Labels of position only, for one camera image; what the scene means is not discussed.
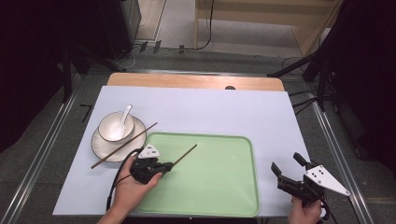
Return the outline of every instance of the cable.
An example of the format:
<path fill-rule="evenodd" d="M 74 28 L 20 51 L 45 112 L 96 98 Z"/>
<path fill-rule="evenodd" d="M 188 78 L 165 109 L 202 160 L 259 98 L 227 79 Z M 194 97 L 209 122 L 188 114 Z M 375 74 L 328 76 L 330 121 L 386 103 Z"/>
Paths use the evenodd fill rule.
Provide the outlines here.
<path fill-rule="evenodd" d="M 297 92 L 292 92 L 292 93 L 289 93 L 289 96 L 299 95 L 299 94 L 302 94 L 302 93 L 305 93 L 305 92 L 309 92 L 309 93 L 311 93 L 311 94 L 314 94 L 314 95 L 315 95 L 315 93 L 314 93 L 314 92 L 312 92 L 312 91 L 297 91 Z"/>
<path fill-rule="evenodd" d="M 194 48 L 187 48 L 187 49 L 175 49 L 175 48 L 162 48 L 159 47 L 159 49 L 169 49 L 169 50 L 185 50 L 185 51 L 200 51 L 204 48 L 206 48 L 210 41 L 212 40 L 212 21 L 213 21 L 213 7 L 215 4 L 215 0 L 212 0 L 212 5 L 210 8 L 210 18 L 209 18 L 209 26 L 208 26 L 208 30 L 209 30 L 209 39 L 207 40 L 206 44 L 203 47 L 200 47 L 198 49 L 194 49 Z"/>
<path fill-rule="evenodd" d="M 125 162 L 129 159 L 129 157 L 131 157 L 132 154 L 134 154 L 134 153 L 136 153 L 136 152 L 139 153 L 139 152 L 141 152 L 142 150 L 143 150 L 143 148 L 137 148 L 137 149 L 133 150 L 133 151 L 130 152 L 130 153 L 125 157 L 125 159 L 122 161 L 122 163 L 121 163 L 121 165 L 120 165 L 120 168 L 119 168 L 119 170 L 117 171 L 116 176 L 114 177 L 113 184 L 111 185 L 110 193 L 108 194 L 108 197 L 107 197 L 106 210 L 108 210 L 108 209 L 110 208 L 110 204 L 111 204 L 111 199 L 112 199 L 112 197 L 113 197 L 113 190 L 114 190 L 114 188 L 120 183 L 121 180 L 123 180 L 123 179 L 125 179 L 126 177 L 128 177 L 128 175 L 127 175 L 127 176 L 123 177 L 121 180 L 119 180 L 119 181 L 117 180 L 118 177 L 119 177 L 119 175 L 120 175 L 120 172 L 121 172 L 121 170 L 122 170 L 123 165 L 124 165 Z"/>
<path fill-rule="evenodd" d="M 118 65 L 119 67 L 125 68 L 125 69 L 133 67 L 133 66 L 134 66 L 134 63 L 136 62 L 136 58 L 134 57 L 134 51 L 135 51 L 136 49 L 138 49 L 138 48 L 140 48 L 140 46 L 133 48 L 132 51 L 131 51 L 131 55 L 132 55 L 132 58 L 133 58 L 133 60 L 134 60 L 134 61 L 132 62 L 132 64 L 127 65 L 127 66 L 124 66 L 124 65 L 121 65 L 121 64 L 117 63 L 117 62 L 114 61 L 114 60 L 113 60 L 113 63 L 116 64 L 116 65 Z"/>
<path fill-rule="evenodd" d="M 335 218 L 335 216 L 332 214 L 332 212 L 330 211 L 330 207 L 329 205 L 326 203 L 326 201 L 324 199 L 320 199 L 320 201 L 323 203 L 324 209 L 326 210 L 326 212 L 328 214 L 325 215 L 324 220 L 327 220 L 329 218 L 329 215 L 332 217 L 332 220 L 334 221 L 335 224 L 338 224 L 337 219 Z"/>
<path fill-rule="evenodd" d="M 280 65 L 282 69 L 285 68 L 285 67 L 284 67 L 285 61 L 290 60 L 290 59 L 301 59 L 301 57 L 289 57 L 289 58 L 284 59 L 284 60 L 282 61 L 281 65 Z M 302 75 L 303 75 L 303 74 L 293 74 L 293 73 L 290 73 L 290 72 L 289 72 L 289 74 L 292 75 L 292 76 L 302 76 Z"/>
<path fill-rule="evenodd" d="M 295 108 L 295 107 L 300 106 L 300 105 L 305 105 L 305 104 L 307 104 L 307 103 L 309 103 L 309 102 L 314 102 L 314 101 L 316 101 L 317 99 L 318 99 L 318 97 L 309 98 L 309 99 L 307 99 L 307 100 L 305 100 L 305 101 L 302 101 L 302 102 L 300 102 L 300 103 L 298 103 L 298 104 L 293 105 L 292 107 Z"/>
<path fill-rule="evenodd" d="M 332 86 L 332 83 L 326 82 L 326 87 L 328 88 L 326 91 L 330 91 L 330 95 L 333 95 L 335 93 L 335 89 Z"/>
<path fill-rule="evenodd" d="M 329 207 L 329 205 L 326 203 L 326 201 L 324 200 L 326 194 L 323 194 L 323 195 L 319 196 L 318 193 L 317 193 L 314 189 L 312 189 L 309 185 L 307 185 L 306 183 L 304 183 L 304 186 L 306 186 L 306 188 L 309 189 L 309 190 L 311 191 L 311 193 L 315 194 L 315 196 L 318 197 L 318 199 L 319 199 L 319 200 L 322 202 L 322 204 L 323 204 L 323 205 L 322 205 L 322 208 L 324 208 L 324 210 L 326 211 L 326 214 L 324 215 L 324 217 L 323 217 L 318 223 L 322 223 L 322 222 L 324 222 L 324 221 L 327 221 L 327 220 L 329 219 L 330 207 Z"/>
<path fill-rule="evenodd" d="M 125 178 L 127 178 L 127 177 L 129 177 L 129 176 L 132 176 L 132 174 L 127 175 L 127 176 L 121 178 L 119 181 L 117 181 L 117 183 L 114 185 L 114 187 L 116 187 L 122 180 L 124 180 Z"/>
<path fill-rule="evenodd" d="M 270 221 L 270 218 L 269 218 L 269 217 L 266 218 L 265 221 L 264 221 L 264 218 L 263 218 L 263 217 L 260 218 L 260 223 L 261 223 L 261 224 L 268 224 L 269 221 Z"/>
<path fill-rule="evenodd" d="M 206 1 L 204 1 L 204 8 L 205 8 L 205 17 L 206 17 L 206 20 L 205 20 L 206 28 L 208 31 L 210 31 L 210 27 L 209 27 L 209 24 L 207 23 L 207 16 L 206 16 L 207 15 Z"/>
<path fill-rule="evenodd" d="M 145 25 L 146 24 L 146 20 L 145 19 L 141 19 L 140 20 L 140 22 L 139 22 L 139 26 L 143 26 L 143 25 Z"/>
<path fill-rule="evenodd" d="M 314 101 L 309 102 L 309 104 L 305 105 L 303 108 L 301 108 L 299 111 L 297 111 L 296 113 L 294 113 L 294 116 L 297 116 L 298 114 L 300 114 L 300 112 L 302 112 L 304 109 L 306 109 L 309 105 L 312 105 L 314 103 Z"/>
<path fill-rule="evenodd" d="M 319 166 L 319 163 L 311 159 L 311 163 L 314 163 L 315 166 Z"/>

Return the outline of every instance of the chopstick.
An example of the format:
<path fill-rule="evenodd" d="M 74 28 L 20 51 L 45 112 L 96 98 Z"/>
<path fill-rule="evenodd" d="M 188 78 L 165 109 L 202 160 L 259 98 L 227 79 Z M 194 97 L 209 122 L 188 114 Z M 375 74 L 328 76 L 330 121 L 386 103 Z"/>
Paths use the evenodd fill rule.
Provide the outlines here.
<path fill-rule="evenodd" d="M 114 151 L 112 151 L 110 154 L 108 154 L 107 156 L 103 157 L 101 160 L 99 160 L 96 164 L 94 164 L 93 166 L 91 166 L 91 169 L 95 168 L 97 165 L 99 165 L 100 163 L 104 162 L 105 160 L 107 160 L 109 157 L 111 157 L 112 155 L 114 155 L 116 152 L 120 151 L 123 147 L 125 147 L 126 145 L 128 145 L 130 142 L 134 141 L 138 136 L 142 135 L 143 133 L 146 133 L 150 128 L 154 127 L 154 125 L 156 125 L 158 122 L 155 122 L 153 125 L 149 126 L 145 131 L 141 132 L 140 134 L 138 134 L 137 136 L 133 137 L 132 139 L 128 140 L 126 143 L 124 143 L 122 146 L 117 147 Z"/>
<path fill-rule="evenodd" d="M 176 164 L 178 164 L 181 160 L 183 160 L 183 158 L 185 158 L 193 149 L 195 149 L 198 146 L 198 144 L 195 144 L 195 146 L 193 146 L 192 148 L 190 148 L 190 150 L 188 150 L 186 153 L 184 153 L 180 158 L 178 158 L 177 161 L 174 162 L 174 167 L 176 166 Z"/>

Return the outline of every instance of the white tabletop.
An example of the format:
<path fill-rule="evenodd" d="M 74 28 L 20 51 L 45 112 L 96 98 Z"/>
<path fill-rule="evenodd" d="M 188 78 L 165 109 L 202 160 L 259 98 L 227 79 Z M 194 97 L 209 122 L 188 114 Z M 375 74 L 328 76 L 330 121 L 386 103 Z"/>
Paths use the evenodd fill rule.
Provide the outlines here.
<path fill-rule="evenodd" d="M 177 88 L 109 87 L 99 94 L 78 152 L 64 182 L 53 215 L 102 215 L 119 163 L 98 161 L 91 148 L 92 134 L 102 118 L 133 105 L 131 114 L 148 133 L 206 133 L 247 137 L 254 149 L 260 194 L 259 217 L 285 217 L 290 195 L 277 188 L 271 171 L 274 161 L 282 175 L 301 180 L 304 167 L 294 152 L 308 160 L 297 120 L 285 91 L 225 91 Z"/>

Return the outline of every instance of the white mount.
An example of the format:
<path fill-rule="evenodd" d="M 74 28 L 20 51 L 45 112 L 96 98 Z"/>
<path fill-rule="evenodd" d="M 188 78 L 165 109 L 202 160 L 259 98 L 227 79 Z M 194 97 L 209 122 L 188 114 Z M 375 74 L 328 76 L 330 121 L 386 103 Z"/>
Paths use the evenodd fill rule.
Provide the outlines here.
<path fill-rule="evenodd" d="M 152 144 L 147 144 L 146 147 L 139 153 L 137 158 L 147 159 L 147 158 L 158 158 L 160 156 L 161 154 L 157 150 L 157 148 L 155 148 L 155 146 L 153 146 Z"/>
<path fill-rule="evenodd" d="M 332 176 L 322 165 L 305 171 L 304 175 L 325 189 L 330 189 L 346 196 L 349 196 L 350 194 L 350 192 L 344 188 L 344 186 L 342 186 L 341 183 L 338 182 L 338 180 L 335 179 L 334 176 Z"/>

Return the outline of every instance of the hand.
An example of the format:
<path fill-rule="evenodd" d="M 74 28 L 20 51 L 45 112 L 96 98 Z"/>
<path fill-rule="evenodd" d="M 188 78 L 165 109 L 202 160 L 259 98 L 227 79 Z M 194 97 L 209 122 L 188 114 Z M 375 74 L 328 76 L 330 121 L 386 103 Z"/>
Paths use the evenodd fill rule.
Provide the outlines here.
<path fill-rule="evenodd" d="M 130 157 L 125 162 L 120 171 L 118 180 L 130 175 L 130 169 L 134 159 L 135 157 Z M 128 176 L 121 180 L 116 186 L 113 204 L 98 223 L 121 223 L 128 214 L 137 207 L 146 193 L 157 186 L 162 175 L 162 173 L 156 174 L 147 185 L 134 180 L 132 176 Z"/>
<path fill-rule="evenodd" d="M 303 207 L 303 201 L 292 196 L 293 207 L 289 213 L 289 224 L 316 224 L 320 220 L 321 202 L 319 200 Z"/>

